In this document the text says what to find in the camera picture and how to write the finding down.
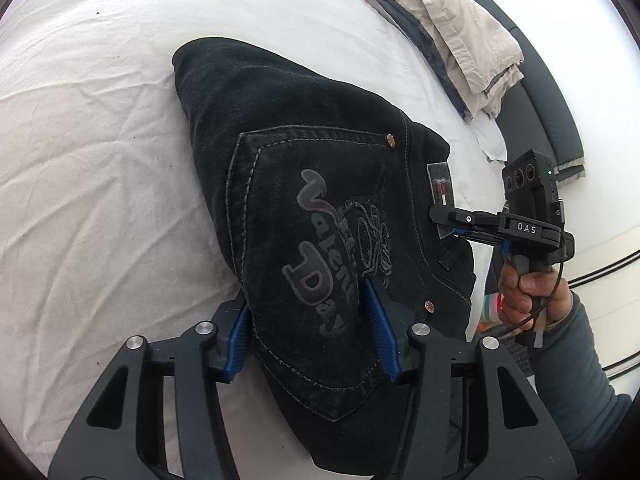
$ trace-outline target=black cable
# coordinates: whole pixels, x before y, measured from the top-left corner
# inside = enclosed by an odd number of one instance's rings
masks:
[[[590,278],[591,276],[595,276],[596,274],[600,274],[601,272],[604,272],[605,270],[610,269],[611,267],[615,267],[618,266],[619,264],[625,262],[626,260],[633,258],[635,256],[639,256],[640,255],[640,250],[637,250],[631,254],[628,254],[627,256],[625,256],[624,258],[620,258],[619,260],[613,262],[612,264],[609,264],[607,266],[604,266],[600,269],[594,270],[593,272],[587,272],[586,274],[583,274],[582,276],[578,276],[577,278],[574,278],[572,280],[569,280],[569,283],[573,283],[573,282],[581,282],[582,280],[586,279],[586,278]]]
[[[549,302],[551,301],[551,298],[553,298],[556,294],[556,292],[558,291],[558,287],[560,286],[560,281],[562,280],[562,270],[564,270],[564,262],[560,263],[560,270],[558,271],[558,278],[556,279],[556,284],[554,285],[554,289],[551,291],[551,294],[548,295],[548,297],[545,299],[545,301],[542,301],[540,303],[540,306],[538,308],[536,308],[535,310],[531,311],[531,314],[529,314],[528,317],[526,317],[525,319],[523,319],[521,322],[517,323],[514,326],[509,326],[509,327],[502,327],[500,329],[500,326],[498,325],[497,329],[500,330],[495,330],[490,328],[489,330],[482,332],[482,336],[493,336],[496,339],[503,337],[505,335],[507,335],[509,332],[513,332],[514,330],[516,330],[517,328],[520,328],[521,326],[523,326],[524,324],[527,324],[529,321],[531,321],[533,318],[535,318],[538,314],[540,314],[540,312],[542,312],[546,306],[549,304]]]
[[[624,269],[625,267],[637,262],[640,260],[640,250],[635,253],[622,258],[608,266],[602,267],[601,269],[594,270],[588,274],[583,276],[579,276],[578,278],[574,278],[573,280],[569,280],[569,288],[576,288],[578,286],[586,285],[587,283],[594,282],[599,280],[600,278],[604,278],[605,276],[609,276],[618,270]]]
[[[620,378],[622,376],[625,376],[628,373],[633,372],[634,370],[638,370],[638,368],[640,368],[640,363],[636,363],[633,366],[627,368],[626,370],[622,370],[621,372],[618,372],[617,374],[612,375],[611,377],[609,377],[609,382],[611,382],[611,381],[613,381],[613,380],[615,380],[617,378]]]
[[[635,354],[631,354],[629,357],[625,357],[624,359],[620,359],[620,361],[613,363],[612,365],[605,366],[602,370],[608,372],[609,370],[613,370],[613,368],[623,365],[626,362],[631,361],[631,359],[635,359],[640,355],[640,352],[636,352]]]

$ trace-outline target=handle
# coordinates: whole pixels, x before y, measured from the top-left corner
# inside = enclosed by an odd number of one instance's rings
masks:
[[[516,269],[518,273],[518,282],[520,277],[530,272],[549,272],[551,266],[539,261],[530,261],[523,254],[511,254],[509,257],[509,263]],[[540,303],[545,298],[531,297],[531,310],[534,311],[540,307]],[[546,326],[546,308],[540,311],[539,314],[533,317],[533,328],[525,330],[519,338],[519,343],[524,346],[531,346],[533,348],[542,348],[542,339]]]

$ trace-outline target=hand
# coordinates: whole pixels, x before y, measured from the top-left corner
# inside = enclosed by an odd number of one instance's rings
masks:
[[[502,267],[498,289],[502,293],[502,310],[498,312],[500,321],[505,326],[514,326],[529,316],[532,307],[531,296],[548,297],[554,290],[558,272],[551,269],[549,272],[532,272],[524,274],[518,282],[518,273],[505,264]],[[558,290],[553,298],[546,304],[546,323],[551,324],[564,319],[574,305],[574,295],[569,290],[569,285],[564,278],[560,280]],[[534,320],[526,322],[520,328],[513,331],[519,334],[533,327]]]

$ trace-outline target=camera lens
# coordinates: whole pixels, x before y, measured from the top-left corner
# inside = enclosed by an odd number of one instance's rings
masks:
[[[522,170],[516,171],[515,181],[516,181],[516,187],[522,187],[522,184],[524,184],[524,174],[522,173]]]

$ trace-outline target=rivet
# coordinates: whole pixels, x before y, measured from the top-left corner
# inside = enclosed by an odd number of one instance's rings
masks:
[[[411,330],[414,331],[415,335],[429,335],[429,332],[431,332],[429,325],[425,325],[424,323],[416,323],[411,327]]]
[[[489,350],[495,350],[500,346],[500,342],[495,337],[487,336],[482,339],[482,346]]]
[[[207,335],[213,332],[213,323],[210,321],[203,321],[196,325],[196,332],[200,335]]]
[[[139,335],[135,335],[127,339],[127,348],[131,350],[135,350],[136,348],[140,348],[142,343],[145,342]]]

